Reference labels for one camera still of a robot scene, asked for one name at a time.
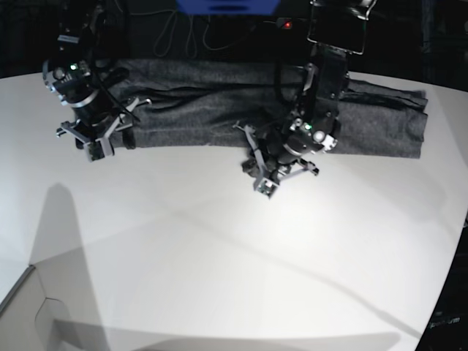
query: dark gray garment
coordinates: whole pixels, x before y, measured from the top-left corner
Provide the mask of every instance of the dark gray garment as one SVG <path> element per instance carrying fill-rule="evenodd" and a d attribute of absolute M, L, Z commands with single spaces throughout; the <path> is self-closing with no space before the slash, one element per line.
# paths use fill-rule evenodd
<path fill-rule="evenodd" d="M 136 145 L 240 146 L 245 135 L 233 124 L 256 127 L 284 118 L 290 109 L 278 102 L 272 64 L 207 61 L 128 60 L 117 67 L 129 79 L 111 91 L 119 99 L 151 98 L 153 105 L 135 111 Z M 292 100 L 302 71 L 284 67 L 282 93 Z M 352 80 L 340 102 L 341 137 L 333 153 L 419 158 L 424 140 L 427 100 L 422 91 L 399 91 Z M 119 133 L 115 146 L 122 146 Z"/>

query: white table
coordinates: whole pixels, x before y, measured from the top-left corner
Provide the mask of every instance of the white table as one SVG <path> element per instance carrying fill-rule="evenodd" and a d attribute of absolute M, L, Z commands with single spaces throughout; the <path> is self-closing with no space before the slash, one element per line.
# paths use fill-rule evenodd
<path fill-rule="evenodd" d="M 39 75 L 0 80 L 2 235 L 112 351 L 413 351 L 467 213 L 468 94 L 352 76 L 427 91 L 421 159 L 316 156 L 271 201 L 237 148 L 90 164 Z"/>

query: gray cloth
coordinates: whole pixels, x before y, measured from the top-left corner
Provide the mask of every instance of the gray cloth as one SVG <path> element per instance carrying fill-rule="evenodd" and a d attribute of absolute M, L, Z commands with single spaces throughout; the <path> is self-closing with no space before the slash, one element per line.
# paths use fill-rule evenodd
<path fill-rule="evenodd" d="M 233 129 L 235 122 L 261 127 L 290 110 L 276 98 L 272 64 L 151 59 L 120 61 L 117 66 L 129 69 L 130 76 L 111 89 L 113 94 L 154 101 L 135 111 L 141 120 L 134 127 L 137 147 L 247 147 L 245 135 Z M 284 67 L 286 99 L 293 99 L 301 81 L 298 68 Z M 352 80 L 340 102 L 341 137 L 333 153 L 418 158 L 426 103 L 421 91 Z M 123 145 L 119 133 L 113 143 Z"/>

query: wire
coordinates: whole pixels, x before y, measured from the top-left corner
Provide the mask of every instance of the wire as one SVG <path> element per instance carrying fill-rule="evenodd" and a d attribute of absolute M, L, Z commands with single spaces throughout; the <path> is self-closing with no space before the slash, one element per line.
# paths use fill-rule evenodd
<path fill-rule="evenodd" d="M 226 50 L 226 49 L 229 49 L 229 48 L 232 48 L 233 46 L 236 46 L 237 44 L 243 42 L 245 39 L 247 39 L 249 37 L 249 35 L 257 28 L 257 26 L 254 26 L 253 29 L 250 30 L 249 33 L 245 34 L 243 37 L 237 39 L 236 41 L 234 42 L 231 42 L 230 44 L 228 45 L 225 45 L 225 46 L 221 46 L 221 47 L 218 47 L 218 48 L 212 48 L 210 45 L 208 45 L 208 43 L 206 42 L 206 34 L 208 33 L 208 30 L 210 29 L 210 25 L 211 25 L 211 16 L 209 15 L 208 16 L 208 25 L 206 26 L 206 29 L 205 29 L 205 32 L 203 33 L 203 46 L 207 49 L 207 50 L 210 50 L 210 51 L 221 51 L 221 50 Z"/>
<path fill-rule="evenodd" d="M 282 87 L 281 87 L 281 74 L 282 74 L 283 63 L 281 60 L 277 60 L 275 63 L 275 74 L 274 74 L 274 91 L 276 100 L 279 101 L 284 106 L 290 106 L 291 101 L 287 101 L 284 98 Z"/>
<path fill-rule="evenodd" d="M 104 82 L 102 82 L 102 79 L 99 76 L 99 73 L 95 72 L 94 69 L 91 69 L 91 70 L 94 71 L 94 77 L 96 77 L 99 87 L 104 91 L 104 94 L 107 95 L 110 101 L 112 101 L 113 104 L 116 105 L 121 110 L 120 112 L 128 115 L 134 122 L 135 121 L 141 122 L 141 120 L 137 116 L 135 116 L 132 112 L 128 111 L 127 108 L 120 101 L 118 101 L 115 96 L 112 95 L 112 93 L 109 91 L 107 86 L 105 86 Z"/>
<path fill-rule="evenodd" d="M 117 6 L 117 9 L 124 13 L 124 9 L 122 9 L 121 5 L 119 4 L 119 0 L 114 0 L 114 3 Z M 164 28 L 159 36 L 156 38 L 153 44 L 153 54 L 156 57 L 163 58 L 168 55 L 170 49 L 173 46 L 174 34 L 176 32 L 177 22 L 178 22 L 178 14 L 181 13 L 175 9 L 166 9 L 166 10 L 158 10 L 158 11 L 150 11 L 150 12 L 128 12 L 129 16 L 132 17 L 144 17 L 144 16 L 153 16 L 153 15 L 161 15 L 161 14 L 169 14 L 169 17 L 164 24 Z M 195 59 L 198 56 L 198 47 L 197 47 L 197 40 L 195 39 L 195 32 L 194 32 L 194 16 L 189 15 L 189 34 L 186 39 L 185 44 L 185 55 L 189 59 Z M 169 42 L 167 43 L 167 47 L 162 51 L 158 52 L 158 47 L 161 44 L 161 41 L 164 39 L 165 35 L 169 33 Z"/>

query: blue object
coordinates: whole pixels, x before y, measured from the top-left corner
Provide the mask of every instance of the blue object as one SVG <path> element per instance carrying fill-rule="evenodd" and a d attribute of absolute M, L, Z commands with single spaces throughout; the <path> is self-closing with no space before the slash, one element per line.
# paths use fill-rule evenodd
<path fill-rule="evenodd" d="M 280 0 L 177 0 L 189 15 L 271 15 Z"/>

